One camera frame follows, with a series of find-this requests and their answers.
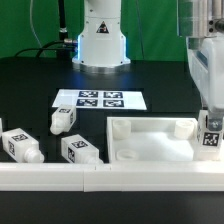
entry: printed marker sheet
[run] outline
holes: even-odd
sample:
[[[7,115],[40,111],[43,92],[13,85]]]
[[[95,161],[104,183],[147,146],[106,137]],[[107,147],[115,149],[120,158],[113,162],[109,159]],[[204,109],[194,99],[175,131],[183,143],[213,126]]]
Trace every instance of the printed marker sheet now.
[[[52,107],[61,104],[77,108],[147,110],[141,92],[60,89]]]

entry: white plastic container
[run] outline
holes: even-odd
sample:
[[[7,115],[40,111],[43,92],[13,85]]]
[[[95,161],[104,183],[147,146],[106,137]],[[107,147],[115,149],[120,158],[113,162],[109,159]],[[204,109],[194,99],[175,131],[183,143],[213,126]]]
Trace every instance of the white plastic container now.
[[[14,129],[2,133],[3,149],[19,163],[43,163],[39,142],[24,132]]]
[[[70,163],[103,163],[99,159],[99,150],[80,135],[73,135],[61,139],[61,155]]]
[[[52,115],[51,132],[59,135],[62,132],[69,132],[76,121],[76,107],[72,105],[60,105]]]
[[[126,124],[125,121],[131,130],[125,138],[118,138],[114,123]],[[193,118],[108,117],[109,161],[112,164],[193,161],[196,131],[197,121]]]

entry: bottle cap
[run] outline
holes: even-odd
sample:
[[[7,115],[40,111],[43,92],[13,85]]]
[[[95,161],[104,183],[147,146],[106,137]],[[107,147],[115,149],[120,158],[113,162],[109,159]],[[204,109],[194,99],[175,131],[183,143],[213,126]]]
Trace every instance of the bottle cap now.
[[[64,128],[65,123],[61,119],[57,118],[53,120],[50,130],[54,135],[59,135],[64,131]]]
[[[43,163],[44,156],[41,154],[40,150],[36,148],[29,148],[24,155],[24,159],[28,163]]]
[[[182,140],[189,140],[194,134],[194,123],[190,120],[176,122],[174,136]]]
[[[97,157],[87,156],[84,163],[85,164],[103,164],[103,161]]]

